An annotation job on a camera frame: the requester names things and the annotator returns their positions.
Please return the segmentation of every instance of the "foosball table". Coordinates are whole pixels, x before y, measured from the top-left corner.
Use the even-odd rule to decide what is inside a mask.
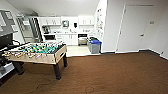
[[[4,51],[8,61],[12,61],[14,67],[17,69],[18,74],[23,74],[19,62],[32,62],[52,64],[54,67],[56,79],[61,79],[61,74],[58,62],[63,58],[64,67],[67,67],[66,45],[62,42],[59,43],[28,43],[14,49]]]

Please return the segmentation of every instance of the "foosball table leg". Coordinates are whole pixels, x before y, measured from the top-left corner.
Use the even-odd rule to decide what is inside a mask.
[[[60,70],[59,70],[58,63],[57,64],[53,64],[53,67],[54,67],[56,79],[60,80],[61,79],[61,73],[60,73]]]
[[[64,67],[67,67],[67,66],[68,66],[68,63],[67,63],[66,53],[65,53],[65,55],[63,56],[63,60],[64,60]]]
[[[24,70],[22,69],[22,67],[21,67],[19,62],[13,61],[12,64],[15,67],[18,75],[22,75],[24,73]]]

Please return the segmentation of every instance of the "ceiling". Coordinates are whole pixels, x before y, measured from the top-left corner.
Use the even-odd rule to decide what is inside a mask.
[[[99,0],[6,0],[18,11],[39,16],[91,16]]]

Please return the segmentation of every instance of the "white cabinet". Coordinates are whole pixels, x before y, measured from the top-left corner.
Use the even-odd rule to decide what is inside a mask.
[[[94,25],[93,16],[79,16],[79,25]]]
[[[66,34],[62,35],[63,42],[66,45],[78,45],[78,35],[77,34]]]
[[[60,17],[40,17],[42,25],[61,25]]]

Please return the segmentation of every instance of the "trash can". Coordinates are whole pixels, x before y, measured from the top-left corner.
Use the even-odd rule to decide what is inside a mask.
[[[88,46],[91,54],[99,54],[101,49],[101,41],[91,40]]]

